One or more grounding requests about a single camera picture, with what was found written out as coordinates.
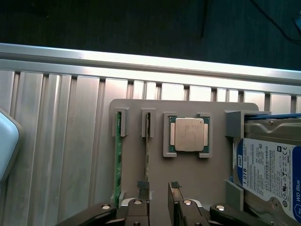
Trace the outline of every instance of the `hard drive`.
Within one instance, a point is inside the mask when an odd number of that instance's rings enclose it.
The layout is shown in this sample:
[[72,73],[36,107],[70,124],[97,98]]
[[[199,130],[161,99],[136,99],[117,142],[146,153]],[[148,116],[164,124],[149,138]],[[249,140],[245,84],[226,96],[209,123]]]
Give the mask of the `hard drive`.
[[233,143],[233,182],[247,207],[274,226],[301,223],[301,118],[245,120],[245,138]]

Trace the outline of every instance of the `metal screw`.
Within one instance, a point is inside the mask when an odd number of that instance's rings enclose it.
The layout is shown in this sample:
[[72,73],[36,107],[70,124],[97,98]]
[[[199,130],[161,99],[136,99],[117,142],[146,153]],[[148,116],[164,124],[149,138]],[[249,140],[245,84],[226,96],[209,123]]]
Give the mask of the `metal screw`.
[[217,208],[219,211],[224,211],[225,210],[225,207],[223,207],[223,206],[216,206],[215,208]]
[[136,204],[136,205],[142,204],[142,201],[141,200],[135,200],[134,204]]
[[106,205],[103,205],[103,210],[108,210],[108,209],[110,209],[111,207],[110,207],[110,205],[108,205],[108,204],[106,204]]
[[190,200],[184,200],[183,203],[184,203],[185,205],[188,205],[188,206],[191,205],[191,201],[190,201]]

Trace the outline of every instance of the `dark floor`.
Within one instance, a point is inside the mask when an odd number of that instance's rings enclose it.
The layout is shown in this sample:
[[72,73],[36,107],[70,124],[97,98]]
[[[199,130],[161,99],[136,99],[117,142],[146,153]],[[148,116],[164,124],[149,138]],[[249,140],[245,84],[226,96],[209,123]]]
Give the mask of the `dark floor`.
[[[289,36],[301,40],[291,21],[301,10],[301,0],[256,1]],[[210,0],[202,40],[203,0],[43,4],[47,19],[0,13],[0,42],[301,70],[301,45],[284,39],[249,0]]]

